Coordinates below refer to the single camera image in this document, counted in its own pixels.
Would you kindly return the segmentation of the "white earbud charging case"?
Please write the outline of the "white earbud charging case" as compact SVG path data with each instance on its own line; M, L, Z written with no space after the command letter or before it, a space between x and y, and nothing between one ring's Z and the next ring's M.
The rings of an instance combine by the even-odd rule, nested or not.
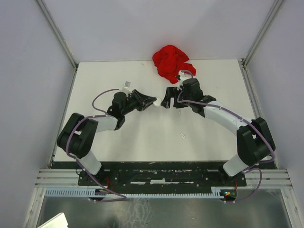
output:
M156 100L153 102L153 105L155 107L160 107L162 103L162 100L160 98L156 98Z

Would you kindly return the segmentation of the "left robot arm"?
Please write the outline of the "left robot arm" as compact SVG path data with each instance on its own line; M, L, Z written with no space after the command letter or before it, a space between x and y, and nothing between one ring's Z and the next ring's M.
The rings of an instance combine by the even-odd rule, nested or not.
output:
M159 98L144 95L137 90L119 91L114 94L112 105L105 114L85 117L73 113L57 138L57 146L89 173L88 178L94 185L101 185L105 173L100 171L102 164L91 150L95 134L118 130L128 113L133 110L144 111L151 105L159 107L161 102Z

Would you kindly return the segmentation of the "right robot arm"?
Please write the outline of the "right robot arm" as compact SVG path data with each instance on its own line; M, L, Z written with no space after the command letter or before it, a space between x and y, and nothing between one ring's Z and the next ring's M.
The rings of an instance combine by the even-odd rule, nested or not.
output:
M275 143L265 119L245 118L205 95L195 78L181 80L178 87L167 87L161 106L190 107L196 114L213 120L232 132L237 138L237 153L224 163L218 173L218 181L228 186L235 181L235 175L260 163L273 162Z

